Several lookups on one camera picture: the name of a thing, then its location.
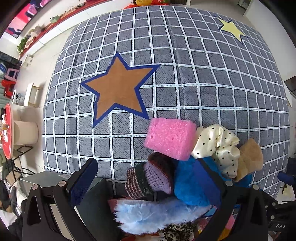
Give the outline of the cream polka dot scrunchie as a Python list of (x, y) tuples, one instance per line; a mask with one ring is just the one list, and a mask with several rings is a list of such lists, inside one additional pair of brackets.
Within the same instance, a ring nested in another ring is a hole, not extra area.
[(191, 152), (195, 159), (211, 157), (221, 174), (233, 179), (238, 174), (239, 138), (221, 125), (196, 129), (196, 143)]

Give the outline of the leopard print scrunchie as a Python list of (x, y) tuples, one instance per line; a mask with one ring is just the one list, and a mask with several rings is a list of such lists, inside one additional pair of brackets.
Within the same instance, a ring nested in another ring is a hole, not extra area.
[(194, 239), (195, 226), (191, 223), (171, 224), (160, 230), (165, 240), (169, 241), (189, 241)]

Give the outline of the pink plastic stool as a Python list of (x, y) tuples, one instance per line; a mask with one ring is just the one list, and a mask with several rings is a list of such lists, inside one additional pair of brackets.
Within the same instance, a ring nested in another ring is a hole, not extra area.
[(18, 77), (18, 74), (19, 74), (19, 70), (18, 69), (8, 68), (7, 71), (6, 71), (5, 78), (7, 80), (16, 82), (17, 77)]

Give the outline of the red white tv cabinet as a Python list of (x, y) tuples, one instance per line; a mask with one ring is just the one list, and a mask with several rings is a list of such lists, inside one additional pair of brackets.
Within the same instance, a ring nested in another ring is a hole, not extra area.
[(133, 1), (89, 1), (83, 6), (75, 9), (65, 17), (57, 20), (42, 31), (29, 45), (25, 48), (19, 59), (24, 60), (27, 55), (34, 55), (39, 49), (46, 45), (49, 41), (65, 32), (66, 30), (94, 18), (99, 15), (119, 11), (133, 4)]

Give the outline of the small white wooden stool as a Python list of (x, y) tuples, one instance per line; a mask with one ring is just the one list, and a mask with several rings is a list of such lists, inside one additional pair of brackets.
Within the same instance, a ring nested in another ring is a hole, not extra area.
[(37, 95), (43, 91), (43, 87), (35, 86), (34, 82), (29, 83), (25, 92), (25, 98), (23, 101), (24, 106), (32, 106), (38, 108)]

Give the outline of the wall television screen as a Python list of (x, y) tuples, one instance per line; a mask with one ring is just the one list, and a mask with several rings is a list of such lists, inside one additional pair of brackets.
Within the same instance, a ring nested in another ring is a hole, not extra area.
[(10, 22), (5, 32), (14, 38), (18, 38), (27, 24), (46, 6), (51, 0), (31, 0)]

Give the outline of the blue fleece cloth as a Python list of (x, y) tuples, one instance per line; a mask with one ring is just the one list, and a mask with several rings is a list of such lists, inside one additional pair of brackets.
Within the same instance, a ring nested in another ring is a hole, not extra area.
[[(212, 157), (203, 158), (209, 168), (216, 172), (223, 181), (231, 179), (222, 176)], [(203, 177), (194, 170), (197, 161), (194, 157), (190, 157), (188, 161), (178, 161), (174, 174), (174, 194), (187, 205), (193, 206), (209, 206), (213, 205), (206, 197), (203, 186)], [(248, 174), (238, 182), (234, 182), (234, 186), (248, 187), (252, 182), (253, 175)]]

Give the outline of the round red side table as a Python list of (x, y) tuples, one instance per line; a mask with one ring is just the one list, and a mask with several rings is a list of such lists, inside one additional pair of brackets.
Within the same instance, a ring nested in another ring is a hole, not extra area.
[(4, 118), (1, 125), (6, 128), (1, 129), (1, 145), (3, 153), (10, 159), (14, 152), (14, 145), (23, 146), (36, 144), (38, 141), (38, 126), (34, 122), (14, 120), (14, 113), (10, 104), (5, 105)]

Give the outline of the grey white storage box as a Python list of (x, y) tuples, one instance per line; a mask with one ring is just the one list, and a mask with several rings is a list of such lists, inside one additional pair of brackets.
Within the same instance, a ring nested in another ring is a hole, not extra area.
[[(21, 190), (29, 196), (31, 187), (38, 184), (40, 187), (50, 187), (59, 181), (67, 181), (70, 174), (44, 171), (20, 180)], [(108, 199), (108, 188), (104, 178), (94, 178), (83, 200), (74, 209), (85, 226), (96, 240), (120, 240), (120, 230), (113, 219)]]

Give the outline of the light blue fluffy plush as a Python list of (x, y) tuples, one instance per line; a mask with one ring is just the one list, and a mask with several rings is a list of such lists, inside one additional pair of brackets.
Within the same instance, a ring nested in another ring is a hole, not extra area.
[(168, 225), (193, 222), (211, 209), (211, 205), (187, 205), (177, 198), (159, 202), (121, 199), (114, 208), (119, 228), (132, 235), (156, 233)]

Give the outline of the grey checkered star rug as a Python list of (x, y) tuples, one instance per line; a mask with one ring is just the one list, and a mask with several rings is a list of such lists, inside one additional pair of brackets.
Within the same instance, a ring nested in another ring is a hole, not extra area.
[(140, 87), (150, 118), (221, 124), (244, 144), (253, 138), (264, 166), (253, 183), (271, 196), (287, 165), (290, 125), (285, 90), (259, 32), (226, 16), (181, 6), (148, 6), (97, 16), (66, 40), (43, 110), (47, 171), (73, 173), (88, 158), (98, 177), (125, 193), (126, 171), (146, 160), (149, 120), (115, 109), (96, 126), (96, 96), (81, 83), (104, 73), (119, 53), (129, 66), (159, 64)]

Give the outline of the pink foam sponge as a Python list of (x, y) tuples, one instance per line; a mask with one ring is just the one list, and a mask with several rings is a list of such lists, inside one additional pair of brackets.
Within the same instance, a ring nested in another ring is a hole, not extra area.
[(197, 125), (190, 120), (153, 118), (144, 146), (179, 161), (187, 161), (193, 150)]

